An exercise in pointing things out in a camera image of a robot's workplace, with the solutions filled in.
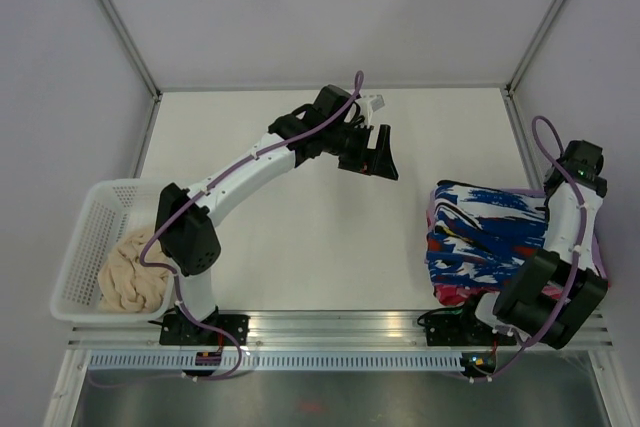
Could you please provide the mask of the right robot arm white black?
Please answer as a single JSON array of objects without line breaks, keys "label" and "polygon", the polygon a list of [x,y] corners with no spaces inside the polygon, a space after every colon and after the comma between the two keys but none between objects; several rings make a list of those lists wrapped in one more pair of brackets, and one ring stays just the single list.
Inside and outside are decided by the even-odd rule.
[{"label": "right robot arm white black", "polygon": [[519,268],[515,279],[498,294],[484,294],[476,308],[456,317],[457,334],[480,342],[491,330],[535,336],[563,348],[578,332],[608,291],[594,239],[594,224],[607,194],[600,176],[601,147],[571,141],[557,159],[571,178],[552,166],[544,191],[548,227],[543,247]]}]

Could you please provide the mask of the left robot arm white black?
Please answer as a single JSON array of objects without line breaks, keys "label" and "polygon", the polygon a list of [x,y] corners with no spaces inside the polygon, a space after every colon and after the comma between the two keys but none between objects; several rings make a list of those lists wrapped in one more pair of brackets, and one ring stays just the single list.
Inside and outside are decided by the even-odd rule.
[{"label": "left robot arm white black", "polygon": [[230,166],[187,188],[175,183],[163,188],[153,238],[174,263],[177,304],[189,313],[182,330],[193,342],[205,344],[216,336],[210,274],[221,254],[216,229],[243,201],[323,153],[335,156],[341,170],[398,180],[391,128],[371,124],[384,104],[380,95],[327,85],[313,102],[278,117]]}]

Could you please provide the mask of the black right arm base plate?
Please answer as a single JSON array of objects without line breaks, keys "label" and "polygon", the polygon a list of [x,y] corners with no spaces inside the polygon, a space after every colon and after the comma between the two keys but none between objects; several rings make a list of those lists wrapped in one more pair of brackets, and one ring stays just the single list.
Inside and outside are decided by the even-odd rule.
[{"label": "black right arm base plate", "polygon": [[416,319],[424,331],[430,347],[492,347],[515,346],[513,337],[494,333],[492,328],[464,313],[462,309],[437,309],[428,311]]}]

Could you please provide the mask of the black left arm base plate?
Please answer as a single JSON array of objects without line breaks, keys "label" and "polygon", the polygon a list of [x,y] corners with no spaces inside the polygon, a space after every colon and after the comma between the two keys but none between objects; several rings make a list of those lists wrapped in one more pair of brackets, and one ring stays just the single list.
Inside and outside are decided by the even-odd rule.
[{"label": "black left arm base plate", "polygon": [[159,344],[163,346],[240,346],[246,345],[250,317],[245,314],[220,313],[218,308],[202,320],[208,329],[199,327],[177,307],[165,312],[161,320],[151,321],[160,327]]}]

